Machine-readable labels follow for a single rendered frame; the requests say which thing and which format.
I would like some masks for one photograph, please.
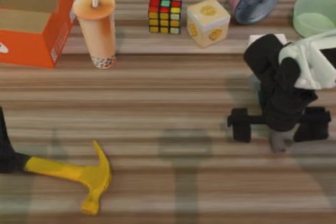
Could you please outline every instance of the wooden table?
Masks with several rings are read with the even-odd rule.
[[[198,49],[181,35],[150,34],[148,0],[116,0],[118,63],[96,69],[78,25],[55,70],[0,66],[0,102],[16,151],[96,164],[92,140],[108,155],[113,180],[96,217],[81,213],[86,188],[27,174],[0,175],[0,223],[284,224],[336,222],[336,145],[296,144],[272,154],[267,129],[232,141],[231,108],[257,111],[243,62],[250,34],[299,36],[280,0],[252,26]],[[184,0],[184,7],[201,0]],[[316,104],[336,114],[335,91]]]

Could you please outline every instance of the colorful puzzle cube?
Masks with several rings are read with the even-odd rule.
[[[182,0],[150,0],[148,19],[151,33],[179,34]]]

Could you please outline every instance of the hammer handle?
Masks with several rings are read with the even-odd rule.
[[[27,172],[80,182],[79,178],[83,168],[78,165],[71,165],[46,158],[31,157],[25,165],[25,170]]]

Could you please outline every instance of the open cardboard box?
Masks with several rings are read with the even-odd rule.
[[[0,62],[54,68],[74,24],[73,0],[0,0]]]

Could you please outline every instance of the light green plastic bowl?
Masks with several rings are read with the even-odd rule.
[[[293,26],[304,38],[336,29],[336,0],[297,0]]]

